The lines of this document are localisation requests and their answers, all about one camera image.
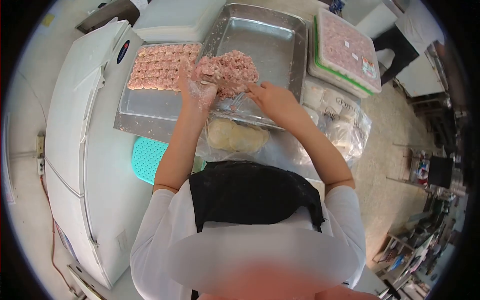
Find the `white chest freezer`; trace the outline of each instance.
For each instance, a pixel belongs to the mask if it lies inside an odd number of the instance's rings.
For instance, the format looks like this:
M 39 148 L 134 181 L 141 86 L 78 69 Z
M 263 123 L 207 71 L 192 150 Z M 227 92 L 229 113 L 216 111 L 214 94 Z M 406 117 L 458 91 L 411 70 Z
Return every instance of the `white chest freezer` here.
M 45 172 L 64 244 L 99 283 L 112 288 L 152 195 L 131 165 L 136 136 L 113 129 L 119 100 L 143 40 L 127 21 L 76 40 L 50 104 Z

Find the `orange electrical cord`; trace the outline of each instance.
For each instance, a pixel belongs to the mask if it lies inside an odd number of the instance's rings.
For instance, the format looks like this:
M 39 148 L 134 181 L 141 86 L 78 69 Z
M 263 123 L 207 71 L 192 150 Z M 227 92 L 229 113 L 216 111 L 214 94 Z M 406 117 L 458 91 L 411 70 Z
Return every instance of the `orange electrical cord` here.
M 48 207 L 50 208 L 50 215 L 52 216 L 52 252 L 51 252 L 52 265 L 55 268 L 55 270 L 57 270 L 57 272 L 60 274 L 60 276 L 63 278 L 63 281 L 68 286 L 68 290 L 72 292 L 76 297 L 78 297 L 75 289 L 68 284 L 67 280 L 65 279 L 65 276 L 63 276 L 62 272 L 60 271 L 60 269 L 57 268 L 57 266 L 55 265 L 55 262 L 53 261 L 53 256 L 55 255 L 55 219 L 53 218 L 52 207 L 50 205 L 50 199 L 48 198 L 47 190 L 45 190 L 45 185 L 43 184 L 43 175 L 40 175 L 40 184 L 42 185 L 43 192 L 45 193 L 45 197 L 47 198 Z

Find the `white long-sleeve shirt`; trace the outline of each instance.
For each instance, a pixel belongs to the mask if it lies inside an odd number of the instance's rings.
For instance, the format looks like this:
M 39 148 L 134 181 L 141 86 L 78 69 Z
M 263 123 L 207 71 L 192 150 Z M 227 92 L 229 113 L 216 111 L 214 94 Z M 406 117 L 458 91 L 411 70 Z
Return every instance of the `white long-sleeve shirt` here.
M 395 25 L 419 54 L 434 41 L 445 45 L 440 26 L 420 0 L 410 0 L 407 10 Z
M 333 188 L 322 203 L 325 218 L 322 233 L 344 241 L 355 252 L 359 265 L 346 281 L 353 288 L 366 262 L 365 232 L 355 191 L 349 186 Z M 314 230 L 306 207 L 300 207 L 281 224 Z M 205 222 L 207 228 L 238 224 Z M 162 257 L 170 245 L 197 233 L 190 183 L 178 193 L 157 190 L 152 195 L 130 256 L 132 279 L 145 300 L 191 300 L 192 290 L 171 279 L 162 269 Z

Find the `teal perforated mat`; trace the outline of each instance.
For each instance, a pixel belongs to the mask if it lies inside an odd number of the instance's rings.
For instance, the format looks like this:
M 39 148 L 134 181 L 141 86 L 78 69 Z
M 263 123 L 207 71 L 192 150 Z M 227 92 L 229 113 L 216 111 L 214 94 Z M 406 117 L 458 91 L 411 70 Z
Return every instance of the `teal perforated mat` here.
M 168 144 L 139 137 L 133 146 L 132 168 L 143 181 L 153 184 L 156 168 Z

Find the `black apron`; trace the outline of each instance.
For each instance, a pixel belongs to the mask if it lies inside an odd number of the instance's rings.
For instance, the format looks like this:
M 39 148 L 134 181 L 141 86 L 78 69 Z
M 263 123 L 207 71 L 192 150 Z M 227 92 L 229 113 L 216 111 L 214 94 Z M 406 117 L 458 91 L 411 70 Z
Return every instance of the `black apron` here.
M 307 207 L 322 232 L 320 195 L 302 176 L 250 161 L 209 162 L 189 177 L 197 232 L 207 221 L 275 224 Z M 192 291 L 192 300 L 198 292 Z

